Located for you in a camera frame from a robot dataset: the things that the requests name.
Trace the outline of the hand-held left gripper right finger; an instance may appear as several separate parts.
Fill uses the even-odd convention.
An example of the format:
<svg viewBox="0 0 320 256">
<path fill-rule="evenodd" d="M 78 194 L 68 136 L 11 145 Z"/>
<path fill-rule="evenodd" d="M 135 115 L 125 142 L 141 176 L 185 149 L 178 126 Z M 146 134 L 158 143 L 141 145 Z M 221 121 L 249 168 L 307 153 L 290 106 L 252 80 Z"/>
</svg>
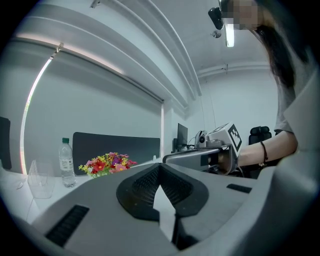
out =
<svg viewBox="0 0 320 256">
<path fill-rule="evenodd" d="M 159 165 L 159 179 L 171 211 L 160 213 L 161 251 L 241 251 L 267 198 L 267 175 L 257 179 L 223 176 L 184 168 Z"/>
</svg>

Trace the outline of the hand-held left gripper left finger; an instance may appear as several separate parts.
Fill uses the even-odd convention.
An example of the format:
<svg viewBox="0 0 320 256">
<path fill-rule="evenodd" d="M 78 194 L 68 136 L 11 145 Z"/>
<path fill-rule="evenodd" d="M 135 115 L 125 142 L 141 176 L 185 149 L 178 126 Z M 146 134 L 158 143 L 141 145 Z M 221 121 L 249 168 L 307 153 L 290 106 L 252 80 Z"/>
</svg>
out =
<svg viewBox="0 0 320 256">
<path fill-rule="evenodd" d="M 67 193 L 43 211 L 32 223 L 42 235 L 79 205 L 88 208 L 64 247 L 67 256 L 170 256 L 176 247 L 168 241 L 158 222 L 132 217 L 120 205 L 116 191 L 126 178 L 150 167 L 93 178 Z"/>
</svg>

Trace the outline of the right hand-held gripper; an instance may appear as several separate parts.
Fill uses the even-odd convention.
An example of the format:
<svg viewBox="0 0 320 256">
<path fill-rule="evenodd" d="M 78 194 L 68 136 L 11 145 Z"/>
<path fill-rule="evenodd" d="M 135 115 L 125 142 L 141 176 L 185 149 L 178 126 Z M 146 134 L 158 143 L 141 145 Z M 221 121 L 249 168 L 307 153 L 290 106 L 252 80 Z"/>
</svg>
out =
<svg viewBox="0 0 320 256">
<path fill-rule="evenodd" d="M 243 141 L 233 122 L 219 126 L 206 135 L 206 147 L 168 154 L 162 162 L 197 171 L 207 171 L 218 165 L 220 175 L 228 175 L 238 167 Z"/>
</svg>

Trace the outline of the red pink flowers white pot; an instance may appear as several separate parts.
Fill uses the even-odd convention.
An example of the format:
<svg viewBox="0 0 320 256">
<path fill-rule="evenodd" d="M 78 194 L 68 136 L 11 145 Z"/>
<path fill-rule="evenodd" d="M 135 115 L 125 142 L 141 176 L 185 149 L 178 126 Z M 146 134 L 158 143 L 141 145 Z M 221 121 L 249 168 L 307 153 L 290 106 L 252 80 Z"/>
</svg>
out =
<svg viewBox="0 0 320 256">
<path fill-rule="evenodd" d="M 92 178 L 98 178 L 128 170 L 137 164 L 127 154 L 109 152 L 88 160 L 86 164 L 80 165 L 78 169 Z"/>
</svg>

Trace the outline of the person's right forearm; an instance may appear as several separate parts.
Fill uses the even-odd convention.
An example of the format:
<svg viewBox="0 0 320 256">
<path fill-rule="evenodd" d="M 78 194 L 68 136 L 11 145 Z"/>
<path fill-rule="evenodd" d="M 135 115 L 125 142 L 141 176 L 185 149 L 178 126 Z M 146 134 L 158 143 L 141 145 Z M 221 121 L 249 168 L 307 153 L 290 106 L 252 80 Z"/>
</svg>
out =
<svg viewBox="0 0 320 256">
<path fill-rule="evenodd" d="M 238 166 L 275 161 L 293 154 L 297 147 L 296 136 L 292 132 L 281 131 L 272 138 L 243 147 L 238 155 Z"/>
</svg>

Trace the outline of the large white oval table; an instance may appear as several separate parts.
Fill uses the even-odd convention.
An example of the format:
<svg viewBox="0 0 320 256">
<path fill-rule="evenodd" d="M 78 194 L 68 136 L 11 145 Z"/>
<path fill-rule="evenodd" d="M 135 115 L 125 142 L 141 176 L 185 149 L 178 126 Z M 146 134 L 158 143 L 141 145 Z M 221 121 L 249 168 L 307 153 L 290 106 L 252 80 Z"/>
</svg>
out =
<svg viewBox="0 0 320 256">
<path fill-rule="evenodd" d="M 63 185 L 60 177 L 54 178 L 55 185 L 51 198 L 34 198 L 28 185 L 28 174 L 6 170 L 0 160 L 0 197 L 11 214 L 31 224 L 41 212 L 54 202 L 70 193 L 77 186 L 90 180 L 88 176 L 81 176 L 74 187 L 67 188 Z M 153 208 L 159 212 L 160 230 L 169 241 L 172 241 L 174 238 L 176 210 L 161 186 L 156 189 Z"/>
</svg>

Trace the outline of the black monitor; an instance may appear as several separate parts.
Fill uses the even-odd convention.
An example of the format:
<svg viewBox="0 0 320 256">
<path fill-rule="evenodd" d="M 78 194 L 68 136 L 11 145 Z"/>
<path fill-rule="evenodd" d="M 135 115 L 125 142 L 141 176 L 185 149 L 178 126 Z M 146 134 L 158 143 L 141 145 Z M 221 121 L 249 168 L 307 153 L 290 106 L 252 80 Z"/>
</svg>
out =
<svg viewBox="0 0 320 256">
<path fill-rule="evenodd" d="M 188 128 L 178 123 L 177 125 L 177 138 L 176 138 L 176 149 L 181 151 L 188 145 Z"/>
</svg>

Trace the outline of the grey headset device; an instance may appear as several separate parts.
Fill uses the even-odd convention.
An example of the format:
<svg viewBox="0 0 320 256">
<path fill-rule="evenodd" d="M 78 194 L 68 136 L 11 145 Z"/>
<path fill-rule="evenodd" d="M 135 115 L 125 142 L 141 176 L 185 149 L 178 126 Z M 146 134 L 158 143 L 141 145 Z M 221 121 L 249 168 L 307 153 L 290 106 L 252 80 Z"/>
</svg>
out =
<svg viewBox="0 0 320 256">
<path fill-rule="evenodd" d="M 195 149 L 205 148 L 206 141 L 207 141 L 207 131 L 200 130 L 195 136 L 194 148 Z"/>
</svg>

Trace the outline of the white light strip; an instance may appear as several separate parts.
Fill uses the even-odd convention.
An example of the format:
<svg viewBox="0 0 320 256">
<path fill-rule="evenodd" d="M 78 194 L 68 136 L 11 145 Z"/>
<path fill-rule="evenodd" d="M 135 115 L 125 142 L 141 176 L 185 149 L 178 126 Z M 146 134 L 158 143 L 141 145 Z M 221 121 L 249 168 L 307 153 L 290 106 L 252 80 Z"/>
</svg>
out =
<svg viewBox="0 0 320 256">
<path fill-rule="evenodd" d="M 19 136 L 19 158 L 20 158 L 20 167 L 22 170 L 22 174 L 26 175 L 27 174 L 27 168 L 26 168 L 26 160 L 25 160 L 25 146 L 24 146 L 24 141 L 25 141 L 25 126 L 26 126 L 26 120 L 27 120 L 27 115 L 28 115 L 28 110 L 30 107 L 30 103 L 33 97 L 33 94 L 36 90 L 36 87 L 43 75 L 43 73 L 45 72 L 45 70 L 47 69 L 47 67 L 50 65 L 50 63 L 52 62 L 52 60 L 54 59 L 54 56 L 52 55 L 43 65 L 43 67 L 41 68 L 41 70 L 39 71 L 38 75 L 36 76 L 31 89 L 28 93 L 27 99 L 26 99 L 26 103 L 25 103 L 25 107 L 23 110 L 23 114 L 22 114 L 22 120 L 21 120 L 21 126 L 20 126 L 20 136 Z"/>
<path fill-rule="evenodd" d="M 165 133 L 165 114 L 164 114 L 164 103 L 161 104 L 161 120 L 160 120 L 160 158 L 163 158 L 165 155 L 165 146 L 164 146 L 164 133 Z"/>
</svg>

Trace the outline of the clear water bottle green cap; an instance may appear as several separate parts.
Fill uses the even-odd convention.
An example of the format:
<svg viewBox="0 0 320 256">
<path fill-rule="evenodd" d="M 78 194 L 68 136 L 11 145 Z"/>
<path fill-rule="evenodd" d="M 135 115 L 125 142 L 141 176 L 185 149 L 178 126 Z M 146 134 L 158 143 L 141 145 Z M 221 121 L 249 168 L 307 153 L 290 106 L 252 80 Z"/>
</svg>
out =
<svg viewBox="0 0 320 256">
<path fill-rule="evenodd" d="M 69 141 L 69 138 L 62 138 L 62 144 L 59 147 L 58 156 L 62 183 L 66 188 L 73 188 L 76 185 L 76 177 L 73 164 L 73 151 Z"/>
</svg>

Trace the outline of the clear acrylic container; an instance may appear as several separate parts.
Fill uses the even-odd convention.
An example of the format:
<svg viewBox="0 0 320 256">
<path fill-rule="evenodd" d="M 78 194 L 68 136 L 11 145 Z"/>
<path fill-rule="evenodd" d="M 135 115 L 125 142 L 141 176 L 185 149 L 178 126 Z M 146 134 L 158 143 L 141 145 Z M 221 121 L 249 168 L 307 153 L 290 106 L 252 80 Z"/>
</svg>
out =
<svg viewBox="0 0 320 256">
<path fill-rule="evenodd" d="M 37 159 L 31 162 L 27 183 L 35 199 L 49 199 L 55 187 L 55 176 L 52 165 Z"/>
</svg>

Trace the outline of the black wrist band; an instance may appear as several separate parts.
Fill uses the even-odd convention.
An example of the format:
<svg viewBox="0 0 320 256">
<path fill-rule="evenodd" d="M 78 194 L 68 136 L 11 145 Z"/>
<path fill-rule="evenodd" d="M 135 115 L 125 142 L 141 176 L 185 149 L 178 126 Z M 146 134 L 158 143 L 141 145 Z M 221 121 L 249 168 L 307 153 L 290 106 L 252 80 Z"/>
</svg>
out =
<svg viewBox="0 0 320 256">
<path fill-rule="evenodd" d="M 259 166 L 262 167 L 262 168 L 265 168 L 267 166 L 267 161 L 268 161 L 268 154 L 267 154 L 267 150 L 266 150 L 266 147 L 265 147 L 265 144 L 260 141 L 260 144 L 263 148 L 263 162 L 262 163 L 259 163 Z"/>
</svg>

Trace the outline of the black office chair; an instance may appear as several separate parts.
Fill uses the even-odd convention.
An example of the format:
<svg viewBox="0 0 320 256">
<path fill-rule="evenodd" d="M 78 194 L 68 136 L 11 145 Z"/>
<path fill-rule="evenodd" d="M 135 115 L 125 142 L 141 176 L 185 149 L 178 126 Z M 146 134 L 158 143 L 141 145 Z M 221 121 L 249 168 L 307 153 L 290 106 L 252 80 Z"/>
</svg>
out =
<svg viewBox="0 0 320 256">
<path fill-rule="evenodd" d="M 248 144 L 253 145 L 272 137 L 270 129 L 268 126 L 257 126 L 250 130 L 250 135 L 248 137 Z"/>
</svg>

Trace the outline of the person's grey shirt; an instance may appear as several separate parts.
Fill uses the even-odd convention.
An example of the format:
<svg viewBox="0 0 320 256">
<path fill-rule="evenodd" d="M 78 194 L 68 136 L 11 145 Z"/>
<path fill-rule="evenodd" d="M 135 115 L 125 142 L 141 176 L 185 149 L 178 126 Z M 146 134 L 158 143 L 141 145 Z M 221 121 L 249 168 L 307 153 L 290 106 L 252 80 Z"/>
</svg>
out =
<svg viewBox="0 0 320 256">
<path fill-rule="evenodd" d="M 276 134 L 279 134 L 282 131 L 292 133 L 293 130 L 285 118 L 284 112 L 299 95 L 300 91 L 303 89 L 304 82 L 301 77 L 296 77 L 294 85 L 292 87 L 286 87 L 281 83 L 280 78 L 276 77 L 275 81 L 277 85 L 278 108 L 274 131 Z"/>
</svg>

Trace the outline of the white ceiling lamp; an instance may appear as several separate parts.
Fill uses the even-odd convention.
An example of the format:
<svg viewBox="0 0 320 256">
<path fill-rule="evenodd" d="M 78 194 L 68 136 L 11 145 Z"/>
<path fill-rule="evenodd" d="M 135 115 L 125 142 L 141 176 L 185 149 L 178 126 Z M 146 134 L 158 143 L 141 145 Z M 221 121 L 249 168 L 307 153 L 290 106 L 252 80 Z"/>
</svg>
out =
<svg viewBox="0 0 320 256">
<path fill-rule="evenodd" d="M 228 48 L 234 47 L 235 33 L 234 33 L 233 24 L 229 24 L 229 23 L 225 24 L 225 43 Z"/>
</svg>

